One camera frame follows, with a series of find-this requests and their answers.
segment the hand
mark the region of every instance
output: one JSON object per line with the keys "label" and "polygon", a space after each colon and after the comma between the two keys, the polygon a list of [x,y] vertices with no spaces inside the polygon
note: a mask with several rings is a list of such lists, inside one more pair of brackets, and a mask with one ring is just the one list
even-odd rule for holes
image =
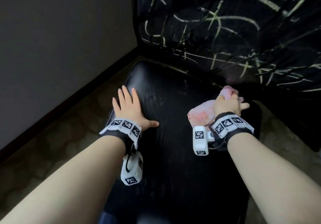
{"label": "hand", "polygon": [[250,107],[249,103],[239,103],[239,96],[233,93],[230,100],[225,100],[223,95],[219,95],[213,105],[214,115],[217,116],[222,112],[234,112],[241,116],[241,111]]}
{"label": "hand", "polygon": [[145,131],[148,128],[158,127],[159,122],[147,120],[142,114],[139,98],[134,88],[132,88],[132,95],[133,99],[124,85],[122,86],[122,90],[118,89],[120,107],[115,97],[113,97],[113,107],[116,117],[127,118],[136,122],[142,127],[142,131]]}

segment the person's left arm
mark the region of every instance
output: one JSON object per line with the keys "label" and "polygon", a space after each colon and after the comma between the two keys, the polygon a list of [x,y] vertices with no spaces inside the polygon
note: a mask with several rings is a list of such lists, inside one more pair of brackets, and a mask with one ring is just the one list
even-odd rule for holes
{"label": "person's left arm", "polygon": [[[144,118],[138,95],[118,90],[120,107],[113,98],[117,117],[135,121],[142,131],[159,125]],[[0,224],[97,223],[117,175],[125,144],[114,136],[103,136],[80,152],[34,189]]]}

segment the person's right arm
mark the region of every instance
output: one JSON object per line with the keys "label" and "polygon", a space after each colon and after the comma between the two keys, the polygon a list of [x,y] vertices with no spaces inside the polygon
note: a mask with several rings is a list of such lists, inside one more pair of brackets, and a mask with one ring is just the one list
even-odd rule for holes
{"label": "person's right arm", "polygon": [[[240,115],[248,104],[220,97],[215,115]],[[321,223],[321,187],[249,133],[232,136],[228,151],[267,223]]]}

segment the gray wall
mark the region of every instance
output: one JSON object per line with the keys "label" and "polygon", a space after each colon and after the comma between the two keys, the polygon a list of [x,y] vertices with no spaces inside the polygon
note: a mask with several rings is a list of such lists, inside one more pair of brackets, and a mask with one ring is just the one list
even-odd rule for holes
{"label": "gray wall", "polygon": [[135,47],[131,0],[0,0],[0,148]]}

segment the patterned floor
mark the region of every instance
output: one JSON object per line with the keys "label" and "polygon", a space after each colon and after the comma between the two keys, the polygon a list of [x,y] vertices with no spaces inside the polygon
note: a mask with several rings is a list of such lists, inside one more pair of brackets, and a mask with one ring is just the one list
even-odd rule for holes
{"label": "patterned floor", "polygon": [[[61,165],[98,137],[134,61],[86,96],[0,165],[0,219]],[[321,185],[321,160],[264,105],[261,141]],[[246,224],[265,223],[251,199]]]}

